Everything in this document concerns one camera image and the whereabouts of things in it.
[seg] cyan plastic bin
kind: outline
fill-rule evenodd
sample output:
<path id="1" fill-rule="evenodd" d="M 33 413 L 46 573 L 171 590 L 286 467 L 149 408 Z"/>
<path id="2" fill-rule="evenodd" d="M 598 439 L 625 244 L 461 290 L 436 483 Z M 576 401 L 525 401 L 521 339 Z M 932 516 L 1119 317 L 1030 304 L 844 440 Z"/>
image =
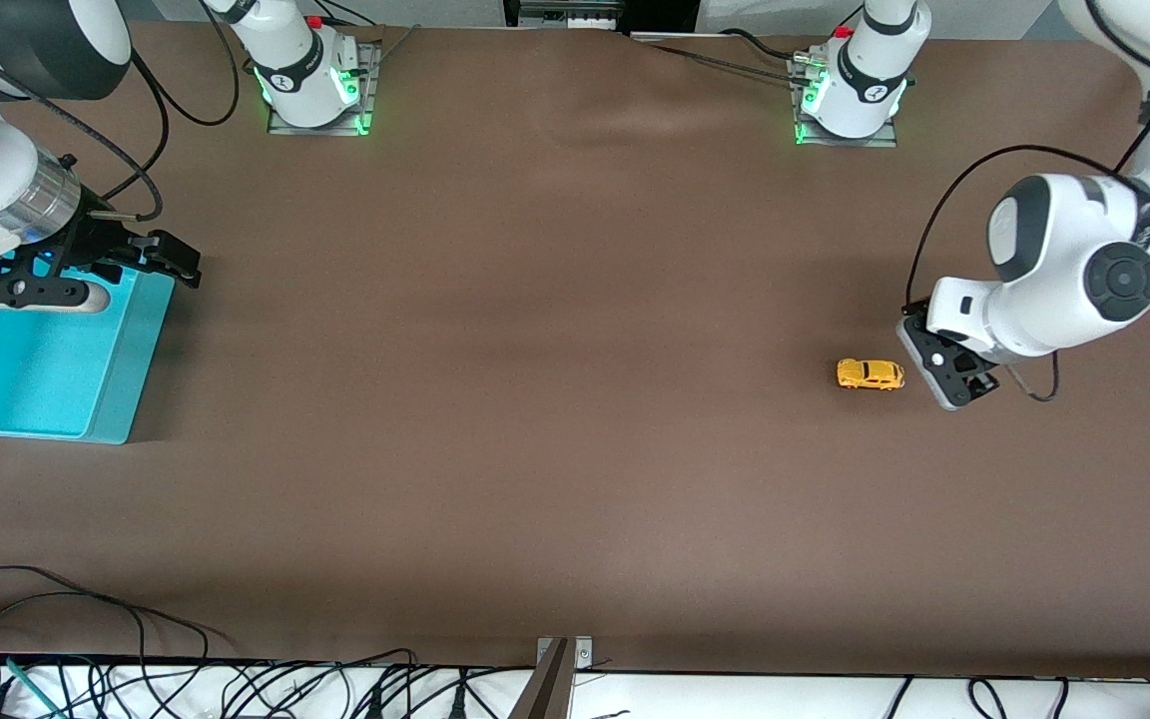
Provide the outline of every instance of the cyan plastic bin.
<path id="1" fill-rule="evenodd" d="M 0 436 L 123 444 L 174 282 L 123 273 L 103 313 L 0 309 Z"/>

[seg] yellow toy car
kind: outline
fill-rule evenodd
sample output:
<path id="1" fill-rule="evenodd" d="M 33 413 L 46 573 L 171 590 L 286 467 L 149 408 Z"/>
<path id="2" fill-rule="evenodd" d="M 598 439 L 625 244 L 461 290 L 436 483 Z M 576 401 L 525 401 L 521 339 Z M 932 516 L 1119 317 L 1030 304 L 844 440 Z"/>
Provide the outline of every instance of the yellow toy car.
<path id="1" fill-rule="evenodd" d="M 836 362 L 836 383 L 845 389 L 898 389 L 904 368 L 889 359 L 843 359 Z"/>

